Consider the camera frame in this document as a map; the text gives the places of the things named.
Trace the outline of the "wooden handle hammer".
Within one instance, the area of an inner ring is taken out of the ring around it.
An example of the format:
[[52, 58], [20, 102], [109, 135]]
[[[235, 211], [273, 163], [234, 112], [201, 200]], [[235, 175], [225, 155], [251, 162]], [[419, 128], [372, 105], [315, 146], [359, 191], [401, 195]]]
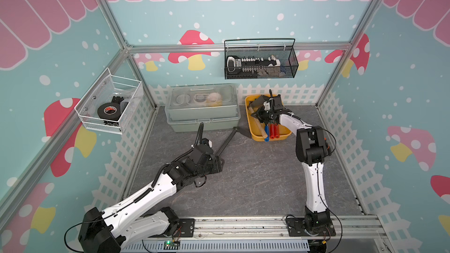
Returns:
[[252, 105], [252, 101], [249, 102], [249, 105], [248, 105], [247, 109], [248, 109], [248, 111], [250, 113], [250, 118], [253, 120], [253, 123], [255, 123], [255, 126], [260, 131], [260, 134], [263, 137], [263, 139], [266, 140], [268, 135], [266, 133], [265, 127], [260, 123], [260, 121], [257, 118], [252, 117], [252, 114], [254, 113], [254, 108], [253, 108], [253, 105]]

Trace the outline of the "chrome tool blue handle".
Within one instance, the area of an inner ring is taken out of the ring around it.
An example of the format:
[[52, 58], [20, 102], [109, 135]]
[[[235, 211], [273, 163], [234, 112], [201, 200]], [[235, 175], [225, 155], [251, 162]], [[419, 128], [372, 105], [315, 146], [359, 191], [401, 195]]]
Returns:
[[266, 133], [266, 137], [264, 138], [264, 140], [266, 142], [268, 142], [270, 140], [270, 128], [269, 128], [269, 125], [265, 125], [264, 130], [265, 130], [265, 133]]

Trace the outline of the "black hoe red handle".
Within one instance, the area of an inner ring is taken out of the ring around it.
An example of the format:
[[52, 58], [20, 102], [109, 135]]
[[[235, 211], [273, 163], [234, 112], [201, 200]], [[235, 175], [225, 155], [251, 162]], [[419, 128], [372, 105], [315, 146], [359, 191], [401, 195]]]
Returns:
[[269, 125], [269, 123], [273, 123], [275, 124], [275, 132], [276, 132], [276, 136], [275, 139], [278, 139], [280, 137], [280, 132], [279, 132], [279, 127], [278, 127], [278, 122], [277, 122], [277, 117], [278, 117], [278, 113], [279, 111], [282, 109], [282, 102], [281, 102], [281, 97], [280, 96], [272, 96], [272, 97], [268, 97], [268, 96], [263, 96], [263, 104], [262, 106], [264, 107], [263, 110], [261, 110], [260, 112], [260, 116], [262, 121]]

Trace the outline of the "yellow plastic storage box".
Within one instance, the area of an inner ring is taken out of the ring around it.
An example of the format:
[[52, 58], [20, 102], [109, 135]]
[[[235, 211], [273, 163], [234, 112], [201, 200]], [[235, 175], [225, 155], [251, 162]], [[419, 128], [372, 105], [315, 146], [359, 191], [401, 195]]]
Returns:
[[[260, 131], [255, 126], [255, 123], [253, 123], [253, 120], [250, 118], [250, 113], [247, 109], [249, 102], [251, 102], [251, 101], [253, 102], [258, 97], [260, 97], [260, 95], [247, 96], [244, 100], [244, 105], [246, 107], [246, 116], [247, 116], [247, 122], [250, 127], [251, 138], [257, 142], [265, 142], [265, 140], [263, 139], [263, 137], [260, 134]], [[292, 134], [292, 132], [290, 130], [288, 130], [286, 127], [284, 127], [282, 125], [279, 125], [278, 127], [279, 127], [280, 137], [278, 139], [270, 139], [269, 142], [285, 140]]]

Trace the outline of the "green hoe red handle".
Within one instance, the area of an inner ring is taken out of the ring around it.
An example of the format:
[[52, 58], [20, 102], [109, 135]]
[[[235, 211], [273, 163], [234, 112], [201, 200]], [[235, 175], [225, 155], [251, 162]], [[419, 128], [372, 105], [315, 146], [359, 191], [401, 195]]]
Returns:
[[275, 124], [269, 123], [269, 130], [270, 130], [270, 138], [275, 139], [276, 132], [275, 132]]

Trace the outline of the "black pick red handle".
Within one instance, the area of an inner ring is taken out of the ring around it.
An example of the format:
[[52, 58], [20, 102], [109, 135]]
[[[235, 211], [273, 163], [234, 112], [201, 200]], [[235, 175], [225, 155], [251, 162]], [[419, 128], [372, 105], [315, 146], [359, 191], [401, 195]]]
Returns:
[[235, 136], [236, 132], [238, 131], [237, 127], [233, 128], [233, 131], [230, 133], [230, 135], [226, 138], [225, 142], [220, 146], [219, 150], [215, 153], [216, 156], [220, 156], [223, 151], [226, 149], [228, 144], [232, 141], [233, 137]]

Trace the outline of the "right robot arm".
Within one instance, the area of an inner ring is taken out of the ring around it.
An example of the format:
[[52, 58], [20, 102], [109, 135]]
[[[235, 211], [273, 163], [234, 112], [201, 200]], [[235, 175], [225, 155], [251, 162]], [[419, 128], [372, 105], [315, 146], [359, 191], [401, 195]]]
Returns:
[[285, 108], [280, 95], [260, 95], [248, 103], [247, 110], [248, 116], [262, 129], [263, 138], [276, 138], [280, 125], [296, 136], [295, 154], [303, 167], [307, 190], [303, 229], [310, 236], [334, 236], [332, 212], [326, 202], [323, 182], [325, 158], [334, 153], [327, 142], [328, 131], [306, 123]]

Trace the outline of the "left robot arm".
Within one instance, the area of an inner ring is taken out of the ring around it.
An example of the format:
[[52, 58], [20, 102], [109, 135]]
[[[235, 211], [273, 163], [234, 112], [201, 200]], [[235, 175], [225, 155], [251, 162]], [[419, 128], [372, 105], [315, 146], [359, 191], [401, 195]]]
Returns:
[[150, 216], [145, 213], [197, 179], [220, 173], [223, 165], [224, 161], [214, 154], [212, 142], [198, 140], [190, 150], [163, 165], [155, 179], [138, 192], [104, 210], [89, 210], [78, 224], [81, 252], [119, 253], [147, 237], [178, 236], [182, 226], [171, 208], [164, 207]]

